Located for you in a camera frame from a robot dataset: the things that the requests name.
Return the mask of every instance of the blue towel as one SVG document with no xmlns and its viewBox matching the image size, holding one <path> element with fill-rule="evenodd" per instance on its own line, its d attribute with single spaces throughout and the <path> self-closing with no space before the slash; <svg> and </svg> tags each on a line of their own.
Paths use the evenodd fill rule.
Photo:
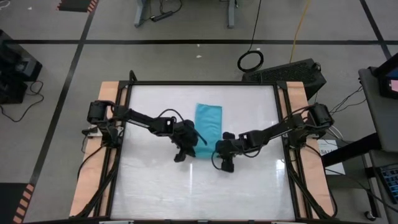
<svg viewBox="0 0 398 224">
<path fill-rule="evenodd" d="M 210 106 L 198 103 L 195 112 L 195 129 L 207 141 L 199 139 L 195 146 L 195 154 L 200 159 L 210 159 L 216 150 L 216 142 L 222 139 L 221 124 L 223 108 L 221 106 Z"/>
</svg>

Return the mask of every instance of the black metal frame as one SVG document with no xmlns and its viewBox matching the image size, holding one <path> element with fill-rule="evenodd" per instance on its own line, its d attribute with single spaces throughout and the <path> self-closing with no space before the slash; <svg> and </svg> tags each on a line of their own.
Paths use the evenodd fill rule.
<svg viewBox="0 0 398 224">
<path fill-rule="evenodd" d="M 283 93 L 284 93 L 284 100 L 286 104 L 286 110 L 287 114 L 291 113 L 291 107 L 290 107 L 290 100 L 289 100 L 289 94 L 287 92 L 287 87 L 285 82 L 270 82 L 270 83 L 244 83 L 244 82 L 147 82 L 147 81 L 120 81 L 119 86 L 118 86 L 118 92 L 116 95 L 116 104 L 119 105 L 121 101 L 121 96 L 123 93 L 123 90 L 127 88 L 127 93 L 126 93 L 126 100 L 124 102 L 125 106 L 129 106 L 130 98 L 131 98 L 131 90 L 133 85 L 236 85 L 236 86 L 273 86 L 274 88 L 274 93 L 275 93 L 275 103 L 276 103 L 276 108 L 277 108 L 277 114 L 279 117 L 279 121 L 281 121 L 284 117 L 282 115 L 282 107 L 280 103 L 280 98 L 279 98 L 279 87 L 281 87 Z M 126 127 L 126 122 L 123 122 L 121 125 L 122 128 Z M 282 144 L 284 148 L 284 155 L 285 155 L 285 162 L 291 162 L 290 160 L 290 147 L 289 147 L 289 141 L 286 137 L 282 137 Z M 121 140 L 121 145 L 116 149 L 116 156 L 120 157 L 121 155 L 121 150 L 123 147 L 123 139 Z M 106 174 L 108 173 L 108 165 L 109 165 L 109 159 L 111 155 L 111 150 L 112 149 L 107 149 L 106 156 L 104 158 L 104 165 L 103 165 L 103 170 L 101 171 L 101 183 L 104 181 L 104 178 L 106 177 Z M 298 173 L 299 176 L 302 180 L 303 183 L 305 183 L 305 176 L 303 172 L 303 167 L 302 167 L 302 161 L 301 161 L 301 156 L 298 151 L 295 151 L 295 156 L 296 156 L 296 162 L 297 162 L 297 168 L 298 168 Z M 117 162 L 117 166 L 119 167 L 119 160 L 116 160 L 114 162 Z M 113 205 L 113 197 L 114 197 L 114 191 L 116 188 L 116 179 L 117 179 L 117 171 L 116 170 L 116 175 L 113 177 L 112 181 L 109 183 L 110 184 L 110 189 L 109 189 L 109 197 L 108 197 L 108 204 L 106 207 L 106 215 L 105 217 L 98 217 L 99 215 L 99 210 L 101 206 L 102 200 L 100 200 L 95 207 L 95 212 L 94 212 L 94 218 L 74 218 L 72 220 L 55 220 L 53 222 L 48 222 L 48 223 L 76 223 L 78 221 L 79 223 L 95 223 L 99 221 L 105 221 L 105 220 L 110 220 L 110 214 L 111 214 L 111 209 Z M 297 193 L 295 189 L 295 182 L 293 179 L 288 175 L 289 179 L 289 186 L 290 186 L 290 193 L 292 195 L 292 204 L 293 204 L 293 209 L 294 209 L 294 214 L 295 214 L 295 219 L 296 222 L 305 222 L 305 223 L 352 223 L 353 222 L 341 222 L 338 220 L 317 220 L 317 219 L 312 219 L 312 209 L 310 207 L 310 204 L 307 202 L 307 200 L 304 198 L 305 202 L 305 209 L 307 213 L 307 217 L 310 218 L 300 218 L 300 210 L 299 210 L 299 205 L 297 201 Z M 160 222 L 165 222 L 165 223 L 199 223 L 202 221 L 195 221 L 195 220 L 190 220 L 190 221 L 175 221 L 175 220 L 135 220 L 134 223 L 160 223 Z M 248 220 L 248 221 L 237 221 L 234 223 L 254 223 L 254 220 Z M 230 222 L 224 222 L 224 221 L 204 221 L 204 223 L 230 223 Z"/>
</svg>

